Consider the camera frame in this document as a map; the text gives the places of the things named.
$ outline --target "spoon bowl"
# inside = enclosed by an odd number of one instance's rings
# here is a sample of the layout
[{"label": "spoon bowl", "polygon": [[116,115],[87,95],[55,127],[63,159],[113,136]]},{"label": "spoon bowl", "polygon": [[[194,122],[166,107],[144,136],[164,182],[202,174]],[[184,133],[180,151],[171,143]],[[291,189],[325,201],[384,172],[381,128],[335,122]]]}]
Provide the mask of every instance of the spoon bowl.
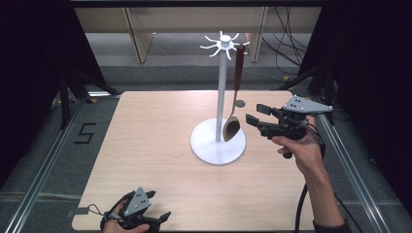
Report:
[{"label": "spoon bowl", "polygon": [[223,139],[225,142],[231,140],[237,132],[239,132],[240,123],[239,119],[236,116],[231,116],[223,127]]}]

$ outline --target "finger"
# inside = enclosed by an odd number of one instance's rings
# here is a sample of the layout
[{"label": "finger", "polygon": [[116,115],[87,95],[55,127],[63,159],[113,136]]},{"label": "finger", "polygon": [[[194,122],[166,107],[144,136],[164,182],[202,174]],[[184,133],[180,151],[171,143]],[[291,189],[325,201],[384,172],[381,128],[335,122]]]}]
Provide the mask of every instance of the finger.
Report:
[{"label": "finger", "polygon": [[123,206],[124,202],[125,202],[125,201],[121,202],[120,204],[118,204],[118,205],[116,206],[116,208],[115,208],[115,210],[114,210],[115,213],[120,212],[120,209],[121,209],[121,207]]},{"label": "finger", "polygon": [[291,150],[289,150],[288,148],[280,148],[278,149],[278,153],[289,153],[291,152]]},{"label": "finger", "polygon": [[292,148],[295,142],[287,137],[273,137],[272,142],[279,145],[284,146],[285,148]]},{"label": "finger", "polygon": [[306,116],[308,123],[315,125],[315,118],[313,116]]},{"label": "finger", "polygon": [[138,227],[134,228],[133,233],[143,233],[151,228],[148,224],[139,225]]}]

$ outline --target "sleeve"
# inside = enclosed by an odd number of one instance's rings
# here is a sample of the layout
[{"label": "sleeve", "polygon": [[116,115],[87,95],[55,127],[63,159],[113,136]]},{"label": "sleeve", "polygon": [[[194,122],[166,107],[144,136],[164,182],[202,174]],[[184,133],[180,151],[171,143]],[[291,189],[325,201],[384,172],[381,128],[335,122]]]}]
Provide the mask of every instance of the sleeve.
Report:
[{"label": "sleeve", "polygon": [[313,226],[315,227],[316,233],[352,233],[352,230],[346,220],[343,225],[336,227],[321,226],[318,225],[315,221],[313,221]]}]

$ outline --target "black backdrop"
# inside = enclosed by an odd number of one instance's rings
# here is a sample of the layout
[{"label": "black backdrop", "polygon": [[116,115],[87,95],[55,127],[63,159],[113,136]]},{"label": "black backdrop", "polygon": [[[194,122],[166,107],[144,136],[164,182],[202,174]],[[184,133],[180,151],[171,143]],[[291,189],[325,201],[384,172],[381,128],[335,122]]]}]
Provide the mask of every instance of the black backdrop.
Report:
[{"label": "black backdrop", "polygon": [[[408,1],[323,8],[299,73],[330,59],[342,106],[412,216],[411,17]],[[315,76],[313,90],[325,88],[325,78]]]},{"label": "black backdrop", "polygon": [[63,71],[104,83],[75,11],[40,2],[0,1],[0,186],[30,150]]}]

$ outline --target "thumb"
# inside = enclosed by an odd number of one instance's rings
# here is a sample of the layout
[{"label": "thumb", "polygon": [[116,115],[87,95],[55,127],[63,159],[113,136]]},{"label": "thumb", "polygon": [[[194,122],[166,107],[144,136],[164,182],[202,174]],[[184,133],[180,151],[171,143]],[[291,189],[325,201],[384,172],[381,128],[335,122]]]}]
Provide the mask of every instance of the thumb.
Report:
[{"label": "thumb", "polygon": [[284,136],[275,136],[272,138],[272,142],[288,149],[293,148],[293,145],[295,144],[293,140]]},{"label": "thumb", "polygon": [[148,231],[150,228],[150,226],[148,224],[142,224],[139,225],[138,227],[135,228],[135,231],[133,231],[134,233],[143,233]]}]

